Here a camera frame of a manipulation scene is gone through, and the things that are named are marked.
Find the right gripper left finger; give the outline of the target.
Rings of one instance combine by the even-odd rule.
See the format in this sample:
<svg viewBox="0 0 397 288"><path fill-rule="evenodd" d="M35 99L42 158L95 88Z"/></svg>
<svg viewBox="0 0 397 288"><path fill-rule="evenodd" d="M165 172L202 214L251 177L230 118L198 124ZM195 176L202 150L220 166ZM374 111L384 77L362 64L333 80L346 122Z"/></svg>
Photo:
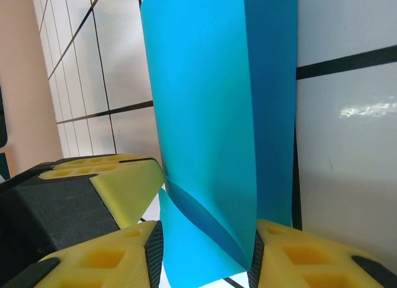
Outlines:
<svg viewBox="0 0 397 288"><path fill-rule="evenodd" d="M1 287L158 287L163 226L146 221L56 251Z"/></svg>

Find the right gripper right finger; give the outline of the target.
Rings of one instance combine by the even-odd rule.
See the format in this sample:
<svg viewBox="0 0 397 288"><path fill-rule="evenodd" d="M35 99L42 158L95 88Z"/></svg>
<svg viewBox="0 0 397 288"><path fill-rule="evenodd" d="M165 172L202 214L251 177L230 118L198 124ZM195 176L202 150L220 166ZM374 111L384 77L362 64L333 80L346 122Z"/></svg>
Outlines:
<svg viewBox="0 0 397 288"><path fill-rule="evenodd" d="M368 253L264 219L257 221L250 287L396 287Z"/></svg>

